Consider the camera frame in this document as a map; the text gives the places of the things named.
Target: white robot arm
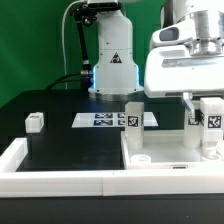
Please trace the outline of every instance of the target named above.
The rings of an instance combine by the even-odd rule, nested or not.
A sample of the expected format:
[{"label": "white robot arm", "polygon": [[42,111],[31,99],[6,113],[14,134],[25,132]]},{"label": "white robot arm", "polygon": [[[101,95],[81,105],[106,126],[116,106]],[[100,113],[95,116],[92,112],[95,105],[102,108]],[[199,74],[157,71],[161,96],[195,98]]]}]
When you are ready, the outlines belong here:
[{"label": "white robot arm", "polygon": [[99,61],[94,66],[93,85],[89,88],[90,96],[93,98],[127,100],[129,96],[143,91],[143,87],[139,85],[138,66],[133,61],[132,23],[120,10],[110,10],[117,7],[119,2],[87,1],[91,9],[104,9],[96,16]]},{"label": "white robot arm", "polygon": [[193,95],[223,94],[224,1],[167,0],[161,22],[150,42],[146,95],[182,96],[192,109]]}]

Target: metal bracket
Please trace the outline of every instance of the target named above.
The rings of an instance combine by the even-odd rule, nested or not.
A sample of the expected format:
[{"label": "metal bracket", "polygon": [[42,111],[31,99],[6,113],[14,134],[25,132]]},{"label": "metal bracket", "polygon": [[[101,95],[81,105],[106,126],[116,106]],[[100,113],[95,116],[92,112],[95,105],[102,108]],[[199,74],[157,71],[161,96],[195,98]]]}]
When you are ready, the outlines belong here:
[{"label": "metal bracket", "polygon": [[190,113],[191,118],[195,119],[195,107],[191,102],[192,98],[193,98],[192,93],[184,92],[182,97],[182,103],[184,107],[187,109],[187,111]]}]

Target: blue light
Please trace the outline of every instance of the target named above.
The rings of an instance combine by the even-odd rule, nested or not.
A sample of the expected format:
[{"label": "blue light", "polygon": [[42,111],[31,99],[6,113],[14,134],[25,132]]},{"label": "blue light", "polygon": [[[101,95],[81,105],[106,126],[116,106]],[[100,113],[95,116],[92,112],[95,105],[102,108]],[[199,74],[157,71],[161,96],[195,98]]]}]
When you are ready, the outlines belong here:
[{"label": "blue light", "polygon": [[93,67],[93,89],[96,88],[96,66]]},{"label": "blue light", "polygon": [[139,84],[139,67],[137,66],[137,85],[138,85],[138,88],[140,88],[140,84]]}]

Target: black table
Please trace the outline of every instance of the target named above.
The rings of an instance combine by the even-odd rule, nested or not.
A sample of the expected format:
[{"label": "black table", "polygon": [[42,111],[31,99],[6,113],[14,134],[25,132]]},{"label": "black table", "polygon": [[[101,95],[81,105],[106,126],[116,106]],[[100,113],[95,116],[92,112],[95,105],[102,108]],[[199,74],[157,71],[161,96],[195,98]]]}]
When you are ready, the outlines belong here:
[{"label": "black table", "polygon": [[[183,129],[180,99],[148,99],[159,127]],[[17,172],[120,170],[123,128],[78,128],[76,113],[124,112],[127,102],[103,102],[75,90],[23,92],[0,109],[0,150],[16,137],[27,137],[29,153]],[[44,112],[45,128],[27,135],[24,120]],[[224,195],[146,195],[0,199],[0,223],[223,223]]]}]

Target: green screen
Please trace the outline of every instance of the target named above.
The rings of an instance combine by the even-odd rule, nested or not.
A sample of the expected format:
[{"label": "green screen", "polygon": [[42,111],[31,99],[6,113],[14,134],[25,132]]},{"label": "green screen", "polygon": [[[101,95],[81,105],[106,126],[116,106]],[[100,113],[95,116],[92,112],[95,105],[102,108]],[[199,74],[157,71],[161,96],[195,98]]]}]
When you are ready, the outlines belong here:
[{"label": "green screen", "polygon": [[[0,1],[0,107],[26,90],[45,87],[64,74],[61,24],[70,0]],[[160,28],[164,0],[126,4],[134,28],[134,61],[140,67],[141,83],[152,33]],[[97,24],[86,28],[91,64],[98,60]],[[65,24],[67,72],[81,70],[81,50],[74,19]]]}]

